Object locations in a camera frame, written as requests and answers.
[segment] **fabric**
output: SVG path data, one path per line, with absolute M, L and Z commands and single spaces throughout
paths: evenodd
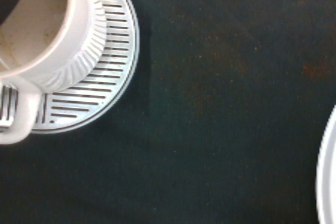
M 336 2 L 134 5 L 130 89 L 91 125 L 0 147 L 0 223 L 317 224 Z

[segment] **saucer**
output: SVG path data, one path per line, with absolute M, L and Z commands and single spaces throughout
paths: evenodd
M 103 0 L 109 20 L 107 45 L 97 67 L 85 80 L 65 91 L 46 94 L 34 133 L 71 131 L 97 120 L 121 99 L 139 61 L 140 28 L 130 0 Z M 0 127 L 11 126 L 19 92 L 2 89 Z

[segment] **white cup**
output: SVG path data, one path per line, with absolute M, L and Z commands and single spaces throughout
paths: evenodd
M 100 61 L 107 18 L 100 0 L 20 0 L 0 27 L 0 82 L 19 89 L 14 123 L 0 144 L 22 141 L 41 97 L 74 86 Z

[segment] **white plate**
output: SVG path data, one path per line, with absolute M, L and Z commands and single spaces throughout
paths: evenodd
M 336 224 L 336 108 L 323 137 L 317 168 L 317 203 L 322 224 Z

